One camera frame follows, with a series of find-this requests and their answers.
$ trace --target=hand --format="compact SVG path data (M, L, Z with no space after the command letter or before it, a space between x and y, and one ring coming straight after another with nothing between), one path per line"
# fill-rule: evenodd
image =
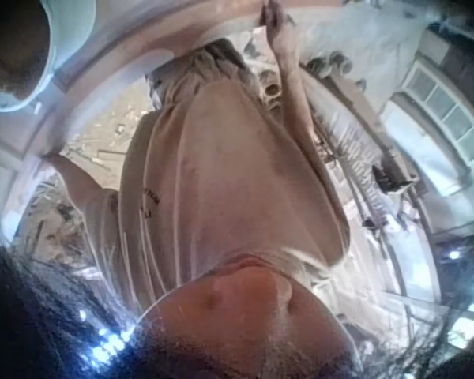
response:
M284 12L280 0L264 0L261 24L267 27L267 40L282 69L299 66L299 37L292 18Z

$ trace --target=shirt sleeve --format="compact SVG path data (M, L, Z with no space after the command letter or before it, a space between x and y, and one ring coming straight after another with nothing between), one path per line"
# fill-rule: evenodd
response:
M86 233L96 265L111 293L131 311L139 311L127 275L119 230L119 193L102 189L83 209Z

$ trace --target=wall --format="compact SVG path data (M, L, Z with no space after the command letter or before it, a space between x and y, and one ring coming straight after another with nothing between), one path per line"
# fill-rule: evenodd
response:
M419 44L418 55L435 66L474 111L474 43L456 36L442 38L428 30ZM429 133L431 120L424 120L419 123ZM420 200L430 219L432 242L474 235L474 170L469 172L468 179L470 184L450 197L439 196L433 186L426 183Z

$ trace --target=person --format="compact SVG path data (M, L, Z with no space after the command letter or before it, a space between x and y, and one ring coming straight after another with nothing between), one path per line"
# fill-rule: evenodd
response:
M312 293L348 248L349 227L316 153L292 19L264 7L283 122L227 40L149 76L159 111L139 123L119 192L62 156L45 160L84 216L109 288L152 338L192 346L254 377L291 351L297 366L355 354Z
M295 26L277 1L263 17L282 123L221 40L149 76L161 110L141 120L119 193L46 157L118 303L0 247L0 377L361 377L310 290L349 232L314 147Z

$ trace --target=man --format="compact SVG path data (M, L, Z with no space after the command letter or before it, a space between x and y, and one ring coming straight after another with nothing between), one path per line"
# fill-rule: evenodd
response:
M295 26L277 0L263 21L282 123L221 40L152 73L161 109L139 124L119 193L66 158L46 161L84 214L107 283L156 326L152 338L250 377L309 377L352 361L350 338L310 291L343 258L349 228L314 147Z

